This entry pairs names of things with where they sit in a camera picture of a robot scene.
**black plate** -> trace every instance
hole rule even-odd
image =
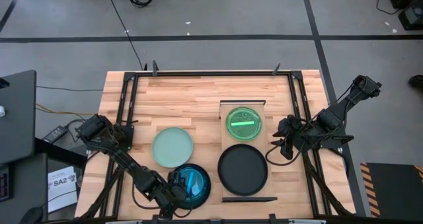
[[[238,196],[256,194],[264,187],[268,176],[263,154],[246,144],[227,148],[219,158],[217,171],[223,186]]]

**green bar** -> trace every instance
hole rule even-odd
[[[245,126],[245,125],[254,125],[254,121],[249,122],[232,122],[231,126]]]

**black floor stripe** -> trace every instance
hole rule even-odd
[[[322,42],[320,41],[319,31],[317,30],[316,20],[315,20],[314,14],[313,14],[313,10],[311,8],[310,0],[304,0],[304,5],[305,5],[305,10],[307,12],[307,16],[309,18],[311,33],[312,33],[314,41],[315,41],[317,55],[319,57],[319,61],[320,61],[321,69],[322,69],[322,74],[323,74],[323,79],[325,80],[325,85],[326,85],[328,97],[329,97],[329,100],[331,102],[333,102],[333,101],[336,100],[336,94],[335,94],[335,90],[334,90],[334,87],[333,87],[332,78],[330,77],[325,52],[323,51]]]
[[[386,36],[312,36],[312,35],[197,35],[197,36],[131,36],[133,42],[172,42],[172,41],[200,41],[200,40],[423,40],[423,35],[386,35]],[[0,38],[0,43],[52,43],[52,42],[127,42],[126,36],[99,36],[99,37],[51,37],[51,38]],[[321,63],[326,64],[326,59],[320,57]]]
[[[6,10],[6,13],[3,15],[3,18],[0,21],[0,32],[5,27],[7,20],[11,16],[13,9],[15,8],[16,4],[18,3],[18,0],[12,0],[11,4]]]
[[[319,36],[319,31],[317,30],[317,24],[316,24],[315,16],[313,14],[313,10],[311,8],[310,0],[304,0],[304,5],[305,5],[305,10],[307,12],[307,17],[309,19],[313,39],[315,41],[316,51],[317,51],[317,55],[319,57],[319,61],[320,61],[320,64],[321,64],[323,79],[324,79],[324,83],[326,85],[328,97],[329,97],[330,101],[335,101],[336,100],[336,94],[335,94],[335,90],[334,90],[334,87],[333,87],[332,78],[330,77],[325,52],[323,50],[321,37]],[[351,164],[351,167],[354,167],[353,163],[352,163],[351,152],[350,152],[350,148],[349,148],[348,144],[344,144],[343,148],[344,148],[343,153],[346,155],[348,162]],[[364,203],[363,203],[363,200],[362,200],[362,196],[360,194],[357,175],[356,175],[354,168],[350,169],[348,182],[350,183],[350,190],[351,190],[351,195],[352,195],[352,198],[353,198],[353,201],[354,201],[354,207],[356,209],[356,213],[358,215],[365,216]]]
[[[423,35],[327,35],[320,40],[423,40]]]
[[[198,40],[313,40],[312,35],[199,35],[199,36],[131,36],[133,42],[170,42]],[[59,38],[0,38],[0,43],[40,42],[127,42],[126,36],[59,37]]]

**green petri dish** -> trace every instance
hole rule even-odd
[[[253,109],[239,107],[230,111],[226,117],[226,129],[239,141],[252,141],[260,134],[262,120]]]

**yellow cable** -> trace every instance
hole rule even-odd
[[[41,104],[36,104],[37,106],[39,106],[40,108],[47,110],[48,112],[54,113],[54,114],[74,114],[74,115],[94,115],[94,114],[90,114],[90,113],[80,113],[80,112],[64,112],[64,111],[53,111],[51,109],[46,108],[45,106],[42,106]]]

